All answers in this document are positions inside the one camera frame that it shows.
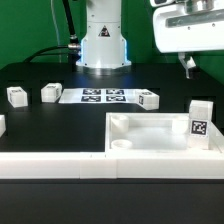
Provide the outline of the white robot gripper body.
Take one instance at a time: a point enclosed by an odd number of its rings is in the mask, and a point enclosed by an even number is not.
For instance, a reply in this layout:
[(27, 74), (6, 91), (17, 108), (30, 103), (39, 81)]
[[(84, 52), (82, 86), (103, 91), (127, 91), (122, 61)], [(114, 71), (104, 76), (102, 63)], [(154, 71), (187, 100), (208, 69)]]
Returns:
[(149, 0), (162, 53), (224, 50), (224, 0)]

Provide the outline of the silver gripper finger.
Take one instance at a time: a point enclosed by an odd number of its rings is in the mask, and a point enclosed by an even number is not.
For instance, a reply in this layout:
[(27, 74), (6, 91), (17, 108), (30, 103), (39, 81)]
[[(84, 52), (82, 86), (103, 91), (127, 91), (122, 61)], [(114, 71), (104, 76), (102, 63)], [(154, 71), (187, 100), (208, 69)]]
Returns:
[(197, 70), (197, 67), (196, 67), (196, 64), (195, 64), (193, 58), (184, 52), (180, 52), (178, 54), (178, 59), (185, 69), (186, 78), (193, 79), (195, 77), (195, 73)]

